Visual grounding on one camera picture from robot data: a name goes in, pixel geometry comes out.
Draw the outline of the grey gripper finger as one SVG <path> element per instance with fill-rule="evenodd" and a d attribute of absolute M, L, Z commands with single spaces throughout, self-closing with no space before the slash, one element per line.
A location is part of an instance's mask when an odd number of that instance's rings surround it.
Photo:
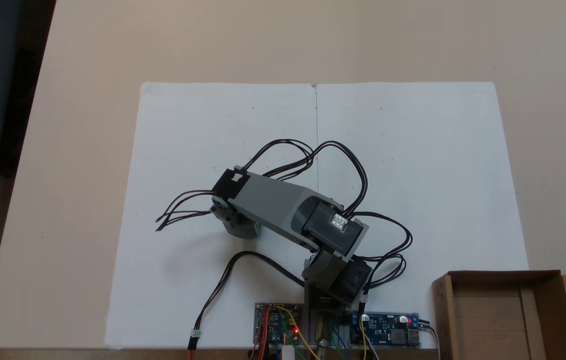
<path fill-rule="evenodd" d="M 226 216 L 222 219 L 228 234 L 238 239 L 256 239 L 259 236 L 260 226 L 244 215 Z"/>

